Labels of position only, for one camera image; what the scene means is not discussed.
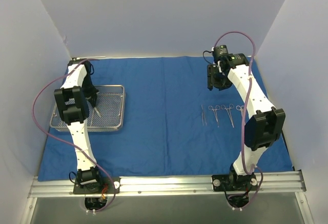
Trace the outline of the steel tweezers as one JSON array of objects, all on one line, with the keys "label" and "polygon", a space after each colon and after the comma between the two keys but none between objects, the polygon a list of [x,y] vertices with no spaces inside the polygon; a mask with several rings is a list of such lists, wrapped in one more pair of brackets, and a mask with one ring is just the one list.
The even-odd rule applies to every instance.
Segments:
[{"label": "steel tweezers", "polygon": [[207,126],[206,116],[204,113],[203,105],[201,105],[201,118],[202,118],[202,125]]},{"label": "steel tweezers", "polygon": [[99,110],[97,109],[97,107],[94,107],[93,109],[96,112],[96,114],[98,115],[98,117],[101,118],[101,114],[100,114]]}]

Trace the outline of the wire mesh instrument tray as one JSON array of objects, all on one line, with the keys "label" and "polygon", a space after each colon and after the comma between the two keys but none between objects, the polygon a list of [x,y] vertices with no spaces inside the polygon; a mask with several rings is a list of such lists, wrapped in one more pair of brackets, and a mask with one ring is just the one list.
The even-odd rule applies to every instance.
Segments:
[{"label": "wire mesh instrument tray", "polygon": [[[96,107],[101,114],[98,117],[88,101],[89,117],[87,121],[88,132],[114,132],[123,126],[126,92],[122,85],[95,85],[99,90]],[[69,98],[65,106],[75,105],[75,99]],[[57,102],[54,105],[50,119],[50,127],[60,132],[70,132],[65,121],[60,117]]]}]

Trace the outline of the steel forceps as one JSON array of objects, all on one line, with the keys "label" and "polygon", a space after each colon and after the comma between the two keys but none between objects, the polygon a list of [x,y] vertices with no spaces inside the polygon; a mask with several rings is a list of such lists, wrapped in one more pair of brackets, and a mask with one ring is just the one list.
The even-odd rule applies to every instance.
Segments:
[{"label": "steel forceps", "polygon": [[217,127],[219,127],[219,119],[218,119],[218,110],[220,110],[220,105],[215,105],[215,106],[208,106],[208,109],[213,112],[215,121],[217,123]]},{"label": "steel forceps", "polygon": [[234,122],[233,122],[232,113],[231,113],[231,110],[234,109],[234,105],[233,104],[229,104],[228,106],[221,105],[220,108],[223,109],[223,110],[225,110],[227,112],[227,115],[229,117],[229,120],[231,122],[231,125],[234,128]]}]

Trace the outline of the steel scissors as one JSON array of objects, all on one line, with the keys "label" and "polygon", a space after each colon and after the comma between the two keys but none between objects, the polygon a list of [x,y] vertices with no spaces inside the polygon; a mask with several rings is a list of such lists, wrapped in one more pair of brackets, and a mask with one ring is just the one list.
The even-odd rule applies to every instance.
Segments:
[{"label": "steel scissors", "polygon": [[243,105],[242,106],[237,105],[236,110],[238,110],[240,112],[241,116],[243,116],[243,112],[244,112],[244,106]]}]

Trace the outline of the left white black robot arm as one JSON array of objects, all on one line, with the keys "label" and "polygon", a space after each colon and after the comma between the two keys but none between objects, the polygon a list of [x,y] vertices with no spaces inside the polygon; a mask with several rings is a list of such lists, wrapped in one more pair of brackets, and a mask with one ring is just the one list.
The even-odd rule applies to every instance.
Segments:
[{"label": "left white black robot arm", "polygon": [[99,90],[93,85],[93,65],[85,59],[73,59],[68,63],[69,76],[54,91],[57,110],[66,124],[76,146],[77,172],[75,184],[97,193],[103,188],[103,179],[96,165],[88,135],[89,106],[96,107]]}]

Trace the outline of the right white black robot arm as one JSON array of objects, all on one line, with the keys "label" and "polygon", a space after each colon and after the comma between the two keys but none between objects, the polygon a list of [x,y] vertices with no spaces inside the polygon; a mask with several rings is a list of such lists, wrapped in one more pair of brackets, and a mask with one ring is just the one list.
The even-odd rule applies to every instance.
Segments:
[{"label": "right white black robot arm", "polygon": [[244,54],[214,54],[213,58],[207,70],[208,89],[222,91],[234,86],[244,102],[241,151],[227,177],[228,185],[238,190],[245,185],[245,176],[254,172],[263,153],[280,138],[285,112],[264,94]]}]

